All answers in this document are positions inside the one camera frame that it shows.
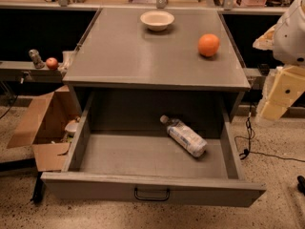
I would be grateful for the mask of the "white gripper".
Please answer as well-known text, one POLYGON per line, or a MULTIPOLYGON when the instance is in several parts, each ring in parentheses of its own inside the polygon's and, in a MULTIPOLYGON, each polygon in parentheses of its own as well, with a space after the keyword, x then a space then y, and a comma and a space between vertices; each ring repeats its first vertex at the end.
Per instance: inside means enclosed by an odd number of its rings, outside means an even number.
MULTIPOLYGON (((253 47, 267 51, 274 47, 275 26, 270 27, 253 42, 253 47)), ((286 66, 275 74, 268 100, 261 99, 256 108, 259 120, 276 121, 281 118, 305 92, 305 68, 286 66)))

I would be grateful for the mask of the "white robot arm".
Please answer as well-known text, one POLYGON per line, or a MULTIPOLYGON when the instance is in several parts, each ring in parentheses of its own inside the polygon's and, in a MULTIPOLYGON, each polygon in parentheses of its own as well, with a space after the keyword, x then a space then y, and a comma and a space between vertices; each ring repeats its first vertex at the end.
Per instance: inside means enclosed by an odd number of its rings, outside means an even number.
POLYGON ((258 37, 253 47, 271 50, 283 63, 265 79, 255 121, 271 124, 305 93, 305 2, 294 0, 277 23, 258 37))

